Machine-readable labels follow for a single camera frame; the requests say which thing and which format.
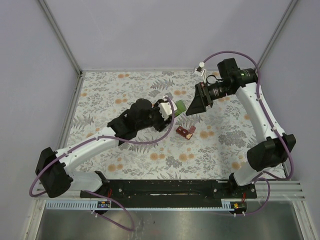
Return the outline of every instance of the black bracket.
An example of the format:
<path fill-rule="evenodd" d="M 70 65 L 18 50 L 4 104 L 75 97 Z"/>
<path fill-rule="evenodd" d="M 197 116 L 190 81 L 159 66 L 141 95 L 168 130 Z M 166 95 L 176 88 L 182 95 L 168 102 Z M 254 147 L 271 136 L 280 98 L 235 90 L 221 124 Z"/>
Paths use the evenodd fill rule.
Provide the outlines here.
<path fill-rule="evenodd" d="M 44 149 L 41 152 L 38 164 L 36 165 L 35 174 L 38 175 L 45 166 L 56 158 L 56 153 L 52 151 L 51 147 Z M 61 194 L 64 194 L 71 186 L 73 179 L 67 175 L 64 167 L 64 163 L 57 161 L 40 177 L 40 182 L 49 198 L 56 198 Z"/>
<path fill-rule="evenodd" d="M 282 139 L 291 152 L 296 144 L 295 136 L 293 134 L 283 135 Z M 258 145 L 249 149 L 246 156 L 250 166 L 257 172 L 284 163 L 288 158 L 288 155 L 278 138 L 269 138 L 266 141 L 260 142 Z"/>

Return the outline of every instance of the white wall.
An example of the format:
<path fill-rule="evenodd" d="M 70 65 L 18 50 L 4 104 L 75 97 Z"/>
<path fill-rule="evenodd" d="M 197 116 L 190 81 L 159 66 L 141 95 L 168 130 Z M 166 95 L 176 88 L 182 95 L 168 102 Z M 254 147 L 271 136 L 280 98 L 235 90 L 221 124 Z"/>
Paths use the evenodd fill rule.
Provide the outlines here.
<path fill-rule="evenodd" d="M 18 240 L 42 149 L 55 148 L 76 74 L 35 0 L 0 3 L 0 239 Z"/>
<path fill-rule="evenodd" d="M 83 70 L 192 69 L 221 50 L 258 61 L 289 2 L 47 0 Z"/>
<path fill-rule="evenodd" d="M 278 122 L 296 137 L 300 180 L 320 231 L 320 1 L 299 1 L 262 68 L 262 87 Z"/>

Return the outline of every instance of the gray leaf pattern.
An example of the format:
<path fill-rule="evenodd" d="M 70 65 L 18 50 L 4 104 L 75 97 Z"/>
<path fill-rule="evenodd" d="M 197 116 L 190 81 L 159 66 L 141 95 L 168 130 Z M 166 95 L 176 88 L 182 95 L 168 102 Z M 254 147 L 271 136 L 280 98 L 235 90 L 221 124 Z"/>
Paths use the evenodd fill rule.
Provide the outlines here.
<path fill-rule="evenodd" d="M 155 103 L 169 96 L 174 101 L 183 100 L 188 107 L 195 84 L 201 80 L 188 71 L 87 72 L 68 145 L 100 131 L 140 98 Z M 176 133 L 178 126 L 187 130 L 195 126 L 196 130 L 186 140 Z M 152 141 L 163 134 L 148 128 L 139 131 L 135 140 Z M 168 137 L 158 143 L 124 143 L 88 159 L 76 170 L 98 170 L 107 179 L 225 179 L 247 161 L 248 149 L 256 144 L 241 102 L 235 96 L 227 96 L 214 101 L 207 112 L 178 116 Z M 282 166 L 271 172 L 284 177 Z"/>

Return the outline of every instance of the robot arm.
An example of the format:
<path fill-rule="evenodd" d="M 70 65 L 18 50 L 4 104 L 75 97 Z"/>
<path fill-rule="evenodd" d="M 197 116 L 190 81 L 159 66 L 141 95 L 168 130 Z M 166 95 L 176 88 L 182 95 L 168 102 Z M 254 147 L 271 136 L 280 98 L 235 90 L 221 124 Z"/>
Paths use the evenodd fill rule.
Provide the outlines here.
<path fill-rule="evenodd" d="M 182 101 L 171 102 L 174 116 L 186 110 Z M 154 106 L 146 99 L 138 99 L 130 109 L 110 121 L 105 128 L 95 135 L 53 152 L 46 148 L 41 154 L 35 170 L 38 175 L 49 163 L 64 156 L 40 176 L 45 191 L 50 198 L 55 198 L 67 190 L 89 190 L 95 192 L 106 181 L 103 174 L 96 172 L 79 172 L 75 168 L 93 156 L 117 147 L 137 136 L 139 130 L 154 127 L 158 132 L 165 129 L 172 121 L 172 107 L 166 97 L 158 100 Z"/>
<path fill-rule="evenodd" d="M 263 112 L 258 98 L 262 100 L 274 127 L 290 151 L 293 149 L 296 139 L 293 134 L 287 135 L 277 123 L 261 90 L 260 96 L 257 96 L 258 76 L 252 68 L 241 70 L 235 59 L 229 58 L 218 64 L 218 70 L 221 79 L 214 84 L 204 81 L 195 85 L 195 96 L 186 115 L 206 112 L 207 107 L 212 107 L 214 100 L 228 95 L 236 95 L 240 100 L 250 117 L 258 144 L 248 150 L 248 161 L 245 165 L 230 175 L 229 181 L 232 188 L 236 188 L 250 184 L 263 170 L 284 163 L 288 158 L 278 136 Z M 201 66 L 195 71 L 201 76 L 206 72 Z"/>

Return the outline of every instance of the red connector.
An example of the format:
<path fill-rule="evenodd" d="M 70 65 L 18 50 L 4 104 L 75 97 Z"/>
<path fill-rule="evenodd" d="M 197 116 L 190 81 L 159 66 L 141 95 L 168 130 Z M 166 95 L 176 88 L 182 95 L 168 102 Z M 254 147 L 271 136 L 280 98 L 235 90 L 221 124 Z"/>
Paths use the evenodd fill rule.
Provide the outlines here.
<path fill-rule="evenodd" d="M 187 129 L 184 129 L 182 126 L 179 126 L 175 131 L 185 139 L 189 140 L 192 137 L 195 130 L 196 130 L 195 126 L 191 126 L 189 131 Z"/>

